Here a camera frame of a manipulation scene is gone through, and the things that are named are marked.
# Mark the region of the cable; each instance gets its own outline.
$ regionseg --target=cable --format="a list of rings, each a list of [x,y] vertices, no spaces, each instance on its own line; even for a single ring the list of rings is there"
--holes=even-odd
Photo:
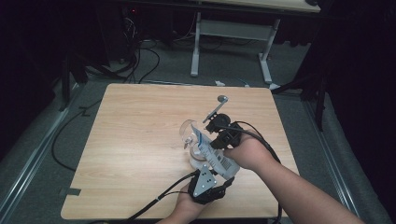
[[[183,37],[181,37],[179,39],[175,39],[174,42],[177,42],[179,40],[189,39],[189,38],[195,36],[195,35],[191,35],[191,36],[188,36],[188,35],[191,33],[192,27],[194,27],[196,16],[197,16],[197,13],[195,12],[194,13],[194,17],[192,18],[192,23],[191,23],[191,26],[190,26],[190,30]]]
[[[156,199],[154,199],[153,201],[151,201],[151,203],[149,203],[148,205],[146,205],[144,208],[142,208],[140,211],[138,211],[137,213],[135,213],[133,216],[125,219],[125,220],[117,220],[117,221],[108,221],[107,223],[112,223],[112,224],[129,224],[132,223],[133,220],[135,220],[137,217],[141,216],[143,213],[147,212],[150,207],[152,207],[154,204],[156,204],[157,202],[159,202],[163,197],[169,195],[169,194],[173,194],[173,193],[187,193],[184,191],[172,191],[169,192],[172,188],[174,188],[176,185],[178,185],[179,183],[181,183],[182,181],[184,181],[185,179],[188,179],[192,176],[198,175],[200,173],[199,170],[196,170],[192,173],[189,173],[188,175],[185,175],[183,177],[181,177],[177,182],[175,182],[171,187],[169,187],[168,189],[166,189],[162,194],[160,194]]]
[[[249,125],[250,127],[252,127],[252,128],[257,132],[257,130],[256,130],[253,126],[251,126],[251,125],[248,124],[248,123],[246,123],[246,124]],[[257,134],[255,134],[255,133],[251,133],[251,132],[248,132],[248,131],[243,130],[243,129],[237,129],[237,128],[231,128],[231,127],[225,127],[225,126],[217,126],[217,127],[221,128],[221,129],[227,129],[227,130],[238,131],[238,132],[241,132],[241,133],[246,133],[246,134],[248,134],[248,135],[250,135],[250,136],[256,138],[257,140],[259,140],[259,141],[268,149],[268,151],[271,153],[271,155],[273,156],[273,158],[274,158],[277,162],[280,163],[280,159],[279,159],[279,157],[276,155],[276,153],[274,152],[274,149],[265,141],[265,139],[262,137],[262,135],[261,135],[259,132],[257,132],[257,133],[259,134],[259,135],[257,135]]]
[[[143,75],[143,76],[139,79],[138,84],[141,84],[142,81],[143,81],[143,79],[144,79],[146,76],[148,76],[152,71],[154,71],[154,70],[158,67],[158,65],[160,64],[160,55],[158,55],[157,52],[155,52],[155,51],[152,50],[152,49],[145,49],[145,50],[148,50],[148,51],[151,51],[152,53],[154,53],[154,54],[157,56],[158,61],[157,61],[157,63],[155,64],[155,66],[154,66],[149,72],[147,72],[145,75]]]
[[[245,131],[243,129],[237,129],[237,128],[231,128],[231,127],[224,127],[224,126],[218,126],[221,129],[227,129],[227,130],[233,130],[233,131],[238,131],[241,133],[246,133],[254,138],[256,138],[257,140],[259,140],[267,149],[268,151],[271,153],[272,157],[279,163],[280,159],[279,157],[276,155],[276,153],[274,152],[274,149],[267,143],[267,141],[265,141],[264,137],[262,136],[262,134],[255,128],[253,127],[253,125],[244,122],[244,121],[237,121],[236,123],[244,123],[246,125],[248,125],[250,128],[252,128],[257,134],[255,133],[251,133],[248,131]],[[280,205],[280,203],[277,205],[277,217],[275,219],[275,221],[273,222],[273,224],[280,224],[280,219],[282,218],[282,206]]]
[[[72,168],[72,167],[70,167],[70,166],[67,166],[67,165],[63,164],[61,161],[59,161],[58,158],[57,158],[56,155],[55,155],[55,143],[56,143],[56,141],[58,140],[59,135],[62,133],[62,131],[64,130],[64,128],[65,128],[71,121],[73,121],[76,117],[78,117],[79,115],[83,114],[85,111],[87,111],[88,109],[90,109],[90,108],[92,108],[93,106],[97,105],[97,104],[100,103],[101,101],[102,101],[102,100],[98,100],[98,101],[96,101],[95,103],[93,103],[92,105],[90,105],[90,106],[84,108],[81,112],[77,113],[75,116],[73,116],[73,118],[71,118],[70,120],[68,120],[68,121],[64,124],[64,126],[62,126],[62,128],[56,133],[56,135],[55,135],[55,137],[54,137],[54,139],[53,139],[53,141],[52,141],[52,145],[51,145],[51,155],[52,155],[52,158],[53,158],[59,165],[61,165],[63,168],[65,168],[65,169],[67,169],[67,170],[70,170],[70,171],[72,171],[72,172],[75,172],[75,171],[76,171],[76,169],[74,169],[74,168]]]

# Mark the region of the wooden table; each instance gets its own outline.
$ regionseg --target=wooden table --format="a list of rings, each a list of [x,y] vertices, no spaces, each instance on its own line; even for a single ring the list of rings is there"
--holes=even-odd
[[[220,113],[255,126],[282,163],[298,173],[268,89],[110,84],[70,187],[81,192],[67,195],[62,217],[127,218],[192,172],[179,128],[186,119],[195,119],[214,139],[202,120],[219,104],[219,95],[230,99]],[[176,199],[176,194],[163,198],[139,218],[166,217]],[[201,218],[275,217],[276,210],[269,189],[253,172],[241,169],[225,197],[214,201]]]

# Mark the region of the hand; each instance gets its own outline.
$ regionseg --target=hand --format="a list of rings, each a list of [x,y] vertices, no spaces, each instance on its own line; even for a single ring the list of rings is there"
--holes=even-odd
[[[256,172],[267,161],[274,161],[268,149],[256,138],[242,133],[238,147],[225,149],[224,156],[233,159],[245,169]]]
[[[187,192],[188,189],[189,184],[184,186],[180,191]],[[198,218],[204,208],[206,208],[207,204],[195,203],[189,193],[181,192],[178,194],[176,206],[172,214],[158,223],[187,224]]]

